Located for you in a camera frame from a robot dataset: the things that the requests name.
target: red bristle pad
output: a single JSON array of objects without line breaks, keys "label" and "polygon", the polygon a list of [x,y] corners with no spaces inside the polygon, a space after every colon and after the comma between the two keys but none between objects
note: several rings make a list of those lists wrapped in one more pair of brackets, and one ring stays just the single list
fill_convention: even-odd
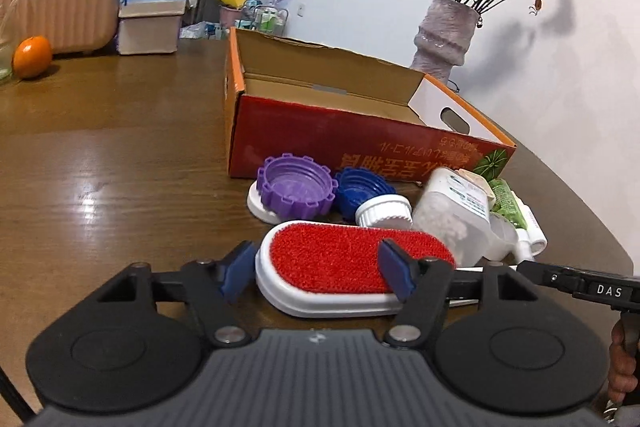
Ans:
[{"label": "red bristle pad", "polygon": [[378,245],[393,239],[411,257],[453,256],[433,235],[406,230],[363,229],[295,223],[275,234],[271,262],[290,285],[313,293],[388,293],[378,270]]}]

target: wooden table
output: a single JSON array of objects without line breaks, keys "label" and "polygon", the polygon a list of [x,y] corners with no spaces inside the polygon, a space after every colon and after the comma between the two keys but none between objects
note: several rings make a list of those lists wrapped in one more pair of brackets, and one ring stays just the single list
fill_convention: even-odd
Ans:
[{"label": "wooden table", "polygon": [[[134,261],[168,271],[192,259],[217,259],[269,230],[246,209],[251,181],[226,175],[224,51],[219,42],[182,41],[169,56],[67,58],[49,78],[0,87],[0,365],[34,408],[24,369],[29,343],[111,275]],[[594,269],[630,272],[610,233],[535,156],[516,153],[507,175],[548,235],[546,261],[586,259]],[[411,200],[418,195],[415,185],[401,191]],[[553,191],[561,196],[558,206],[551,204]],[[580,251],[571,263],[574,246]],[[175,305],[161,310],[178,312]],[[380,332],[388,324],[297,320],[255,288],[238,312],[254,331]],[[611,315],[603,316],[610,328]],[[17,423],[0,403],[0,425]]]}]

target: purple plastic lid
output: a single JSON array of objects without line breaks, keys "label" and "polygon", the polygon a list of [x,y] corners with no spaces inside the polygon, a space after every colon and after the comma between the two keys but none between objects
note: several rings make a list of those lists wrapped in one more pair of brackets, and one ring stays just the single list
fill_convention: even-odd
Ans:
[{"label": "purple plastic lid", "polygon": [[338,182],[331,170],[309,156],[284,153],[258,169],[260,201],[280,219],[313,219],[327,214]]}]

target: cardboard box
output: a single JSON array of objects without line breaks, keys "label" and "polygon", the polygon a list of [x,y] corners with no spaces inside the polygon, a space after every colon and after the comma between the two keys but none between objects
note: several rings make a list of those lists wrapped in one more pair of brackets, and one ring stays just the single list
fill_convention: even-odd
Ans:
[{"label": "cardboard box", "polygon": [[389,180],[422,181],[438,166],[478,164],[493,177],[515,149],[434,78],[320,44],[232,28],[225,82],[234,177],[255,178],[265,158],[285,152]]}]

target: orange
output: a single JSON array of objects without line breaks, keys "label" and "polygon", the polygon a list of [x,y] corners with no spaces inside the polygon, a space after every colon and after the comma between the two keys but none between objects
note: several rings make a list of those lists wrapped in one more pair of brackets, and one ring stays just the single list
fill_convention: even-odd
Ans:
[{"label": "orange", "polygon": [[51,59],[51,44],[47,38],[30,37],[14,51],[14,73],[19,78],[33,78],[49,68]]}]

